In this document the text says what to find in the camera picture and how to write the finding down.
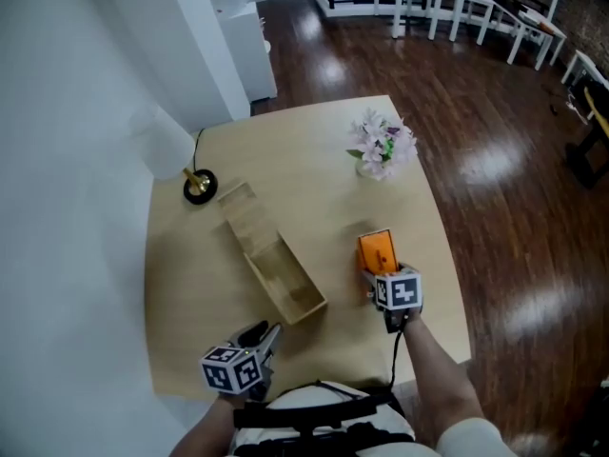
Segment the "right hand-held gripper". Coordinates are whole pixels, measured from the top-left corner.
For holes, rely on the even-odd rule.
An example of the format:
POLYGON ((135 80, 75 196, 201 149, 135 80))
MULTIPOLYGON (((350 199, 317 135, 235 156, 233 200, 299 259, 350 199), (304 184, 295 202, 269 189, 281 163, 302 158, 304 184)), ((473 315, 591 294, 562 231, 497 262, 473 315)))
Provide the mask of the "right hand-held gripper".
POLYGON ((383 314, 388 333, 402 331, 410 312, 421 311, 423 305, 421 274, 405 263, 399 263, 398 268, 381 275, 361 270, 363 292, 383 314))

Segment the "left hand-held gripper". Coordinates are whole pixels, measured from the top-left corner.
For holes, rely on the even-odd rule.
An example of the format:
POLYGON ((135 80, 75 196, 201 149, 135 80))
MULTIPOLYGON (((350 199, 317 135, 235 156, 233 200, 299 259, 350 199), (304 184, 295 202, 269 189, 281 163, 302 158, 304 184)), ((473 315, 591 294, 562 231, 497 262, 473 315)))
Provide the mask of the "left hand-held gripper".
POLYGON ((262 402, 271 384, 270 361, 283 326, 266 320, 233 333, 224 346, 213 347, 199 361, 208 388, 219 394, 262 402))

